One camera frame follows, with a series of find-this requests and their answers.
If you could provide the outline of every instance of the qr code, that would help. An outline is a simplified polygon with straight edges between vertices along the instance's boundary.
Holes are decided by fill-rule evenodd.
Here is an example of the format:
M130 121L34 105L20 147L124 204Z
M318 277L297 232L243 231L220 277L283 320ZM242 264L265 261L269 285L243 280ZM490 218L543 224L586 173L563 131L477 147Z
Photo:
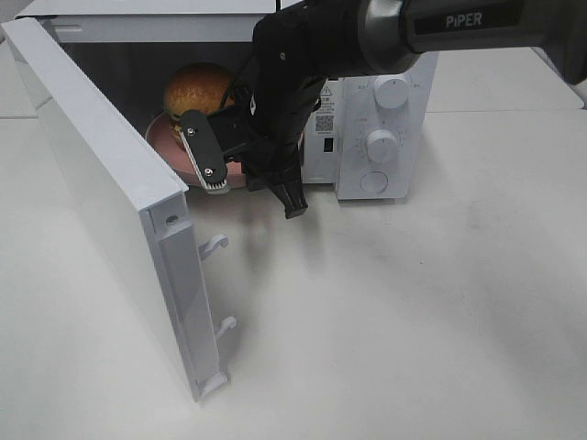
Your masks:
M333 131L334 130L334 115L316 116L316 131Z

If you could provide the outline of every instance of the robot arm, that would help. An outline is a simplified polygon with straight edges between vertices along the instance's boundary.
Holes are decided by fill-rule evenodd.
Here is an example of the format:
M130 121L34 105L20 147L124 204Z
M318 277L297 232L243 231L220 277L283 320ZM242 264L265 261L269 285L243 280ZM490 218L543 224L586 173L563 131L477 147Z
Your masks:
M263 18L253 45L260 73L239 117L247 140L225 159L240 160L249 188L267 186L291 218L307 207L298 142L328 77L402 73L431 50L534 46L579 83L587 1L305 0Z

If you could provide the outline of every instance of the control panel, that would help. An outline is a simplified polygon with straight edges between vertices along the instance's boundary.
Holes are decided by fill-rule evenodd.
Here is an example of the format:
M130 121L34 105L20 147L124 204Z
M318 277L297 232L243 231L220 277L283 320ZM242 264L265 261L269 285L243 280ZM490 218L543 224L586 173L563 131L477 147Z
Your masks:
M330 80L303 141L305 183L338 199L403 198L417 158L437 54L404 74Z

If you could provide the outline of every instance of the white knob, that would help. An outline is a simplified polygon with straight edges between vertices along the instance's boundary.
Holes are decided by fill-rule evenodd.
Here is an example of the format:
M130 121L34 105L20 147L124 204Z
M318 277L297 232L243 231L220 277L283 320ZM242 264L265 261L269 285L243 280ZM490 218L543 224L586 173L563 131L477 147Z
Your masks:
M375 130L367 136L367 156L373 162L385 163L395 159L400 143L389 130Z
M397 108L410 96L410 79L406 75L385 75L373 85L375 100L383 108Z

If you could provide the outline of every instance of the sesame bun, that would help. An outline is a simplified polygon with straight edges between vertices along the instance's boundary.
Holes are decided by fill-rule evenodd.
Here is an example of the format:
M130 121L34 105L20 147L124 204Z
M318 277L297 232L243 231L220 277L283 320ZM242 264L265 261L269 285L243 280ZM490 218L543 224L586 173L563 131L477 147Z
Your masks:
M163 93L163 108L170 117L175 141L183 148L180 138L179 118L188 110L198 110L205 115L220 109L222 96L232 80L232 74L224 67L210 63L198 63L182 67L167 82ZM226 105L234 101L228 97Z

